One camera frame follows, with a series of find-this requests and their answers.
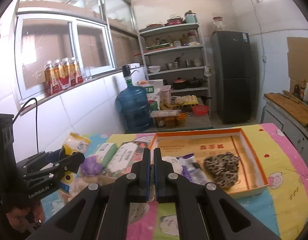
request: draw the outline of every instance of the white bottle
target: white bottle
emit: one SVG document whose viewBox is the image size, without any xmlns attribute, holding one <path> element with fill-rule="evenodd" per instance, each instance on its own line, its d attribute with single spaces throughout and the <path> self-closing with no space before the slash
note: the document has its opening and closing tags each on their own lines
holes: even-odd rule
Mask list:
<svg viewBox="0 0 308 240">
<path fill-rule="evenodd" d="M 304 90 L 304 102 L 308 104 L 308 83 L 306 84 L 306 88 Z"/>
</svg>

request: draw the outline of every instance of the shelf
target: shelf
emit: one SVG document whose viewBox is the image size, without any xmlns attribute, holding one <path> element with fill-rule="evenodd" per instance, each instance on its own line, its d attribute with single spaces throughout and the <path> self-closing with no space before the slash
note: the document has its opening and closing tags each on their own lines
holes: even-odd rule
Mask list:
<svg viewBox="0 0 308 240">
<path fill-rule="evenodd" d="M 164 74 L 164 73 L 169 73 L 169 72 L 176 72 L 176 71 L 183 71 L 183 70 L 193 70 L 193 69 L 204 69 L 205 66 L 201 67 L 185 67 L 185 68 L 178 68 L 178 69 L 172 69 L 172 70 L 166 70 L 166 71 L 160 71 L 157 73 L 149 73 L 149 76 L 154 76 L 154 75 L 159 75 L 159 74 Z"/>
<path fill-rule="evenodd" d="M 188 92 L 188 91 L 199 91 L 199 90 L 208 90 L 207 87 L 200 88 L 184 88 L 184 89 L 172 89 L 171 93 L 179 93 L 179 92 Z"/>
<path fill-rule="evenodd" d="M 199 45 L 199 46 L 179 46 L 179 47 L 172 47 L 172 48 L 166 48 L 166 49 L 160 49 L 160 50 L 146 52 L 146 53 L 144 53 L 144 56 L 151 56 L 151 55 L 156 55 L 156 54 L 161 54 L 161 53 L 166 53 L 166 52 L 171 52 L 171 51 L 184 50 L 184 49 L 200 49 L 200 48 L 203 48 L 203 45 Z"/>
<path fill-rule="evenodd" d="M 171 26 L 164 26 L 155 28 L 148 31 L 140 32 L 140 36 L 142 37 L 149 37 L 156 34 L 161 33 L 168 33 L 168 32 L 180 32 L 180 31 L 192 31 L 198 29 L 198 23 L 184 23 L 184 24 L 177 24 L 177 25 L 171 25 Z"/>
</svg>

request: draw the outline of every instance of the refrigerator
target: refrigerator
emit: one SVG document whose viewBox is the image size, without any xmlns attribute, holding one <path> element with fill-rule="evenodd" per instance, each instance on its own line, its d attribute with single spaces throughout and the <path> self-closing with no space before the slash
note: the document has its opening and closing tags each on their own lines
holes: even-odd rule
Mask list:
<svg viewBox="0 0 308 240">
<path fill-rule="evenodd" d="M 255 71 L 248 33 L 216 31 L 211 37 L 217 114 L 223 123 L 248 121 Z"/>
</svg>

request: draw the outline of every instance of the floor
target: floor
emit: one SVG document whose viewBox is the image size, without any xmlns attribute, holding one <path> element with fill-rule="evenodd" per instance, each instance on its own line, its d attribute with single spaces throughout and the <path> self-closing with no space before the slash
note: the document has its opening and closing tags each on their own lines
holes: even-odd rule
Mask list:
<svg viewBox="0 0 308 240">
<path fill-rule="evenodd" d="M 223 124 L 220 118 L 217 115 L 217 112 L 212 112 L 210 115 L 210 121 L 212 123 L 212 126 L 214 129 L 217 128 L 228 128 L 228 127 L 235 127 L 235 126 L 243 126 L 243 125 L 251 125 L 251 124 L 257 124 L 259 122 L 256 121 L 255 117 L 251 117 L 251 119 L 247 122 L 242 123 L 231 123 L 231 124 Z"/>
</svg>

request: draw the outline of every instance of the purple cloth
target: purple cloth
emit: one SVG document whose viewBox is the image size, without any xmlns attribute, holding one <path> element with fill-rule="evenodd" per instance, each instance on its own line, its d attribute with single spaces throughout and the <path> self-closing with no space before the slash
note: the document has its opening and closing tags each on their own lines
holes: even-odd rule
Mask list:
<svg viewBox="0 0 308 240">
<path fill-rule="evenodd" d="M 85 158 L 81 164 L 81 171 L 85 176 L 96 176 L 103 171 L 103 165 L 96 162 L 97 156 L 91 156 Z"/>
</svg>

